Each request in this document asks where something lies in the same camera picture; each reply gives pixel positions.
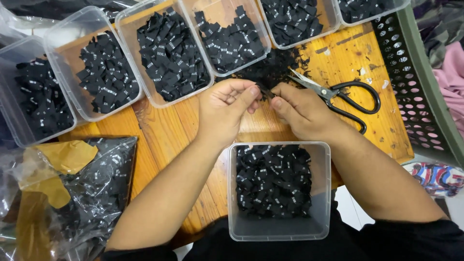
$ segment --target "camouflage fabric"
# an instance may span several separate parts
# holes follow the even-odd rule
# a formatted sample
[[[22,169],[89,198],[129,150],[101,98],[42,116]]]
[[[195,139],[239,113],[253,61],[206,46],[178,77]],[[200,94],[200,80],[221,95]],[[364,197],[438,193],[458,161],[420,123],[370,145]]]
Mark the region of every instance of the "camouflage fabric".
[[[448,44],[464,42],[464,0],[411,0],[430,65],[441,68]]]

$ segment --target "wooden table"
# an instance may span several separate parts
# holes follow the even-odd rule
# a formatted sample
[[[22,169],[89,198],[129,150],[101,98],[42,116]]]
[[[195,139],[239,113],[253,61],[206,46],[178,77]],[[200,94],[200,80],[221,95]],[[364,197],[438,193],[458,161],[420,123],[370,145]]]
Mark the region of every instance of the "wooden table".
[[[414,153],[371,24],[345,28],[311,41],[306,47],[301,54],[303,60],[310,58],[307,71],[316,82],[328,87],[360,78],[377,90],[381,99],[381,109],[377,114],[362,114],[340,99],[334,99],[334,105],[365,121],[365,137],[398,163],[412,159]],[[374,103],[367,91],[356,89],[350,92],[350,97],[367,108],[373,108]],[[62,135],[60,140],[91,136],[138,136],[140,140],[131,192],[131,198],[134,198],[193,140],[198,129],[198,102],[197,97],[192,97],[165,109],[155,109],[144,98],[132,108],[100,122],[77,127]],[[245,113],[238,142],[297,140],[289,126],[280,123],[275,113],[268,109],[267,101],[260,105],[261,108],[254,115]],[[340,176],[333,171],[332,188],[342,184]],[[173,239],[174,247],[193,242],[198,238],[195,233],[215,219],[227,215],[226,185],[226,158],[223,153]]]

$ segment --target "green plastic basket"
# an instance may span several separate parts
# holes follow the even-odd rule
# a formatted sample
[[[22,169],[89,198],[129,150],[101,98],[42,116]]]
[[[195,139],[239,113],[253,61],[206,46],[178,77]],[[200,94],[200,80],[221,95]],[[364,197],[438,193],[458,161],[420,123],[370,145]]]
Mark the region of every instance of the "green plastic basket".
[[[372,26],[414,152],[463,167],[464,141],[425,55],[411,5]]]

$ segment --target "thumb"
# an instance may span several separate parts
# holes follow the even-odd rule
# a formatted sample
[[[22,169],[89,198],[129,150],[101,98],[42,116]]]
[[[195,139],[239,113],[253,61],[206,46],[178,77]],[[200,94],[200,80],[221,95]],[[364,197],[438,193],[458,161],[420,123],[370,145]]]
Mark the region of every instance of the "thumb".
[[[256,100],[259,94],[260,90],[258,86],[251,86],[238,95],[236,101],[231,104],[231,107],[234,108],[234,111],[238,111],[242,114],[248,107],[250,107],[253,101]]]
[[[300,124],[305,118],[301,116],[286,100],[281,97],[274,97],[271,106],[277,114],[285,119],[290,125]]]

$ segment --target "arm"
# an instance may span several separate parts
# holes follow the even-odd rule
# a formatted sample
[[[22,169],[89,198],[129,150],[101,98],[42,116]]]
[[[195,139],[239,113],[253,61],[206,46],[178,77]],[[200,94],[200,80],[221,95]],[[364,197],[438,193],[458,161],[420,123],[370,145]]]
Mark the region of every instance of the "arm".
[[[332,113],[310,89],[280,83],[271,101],[302,140],[329,144],[332,160],[362,209],[378,220],[431,222],[446,215],[398,163]]]
[[[129,250],[164,244],[172,239],[195,204],[221,151],[238,134],[245,111],[254,113],[261,94],[254,82],[230,79],[200,96],[196,138],[121,215],[107,250]]]

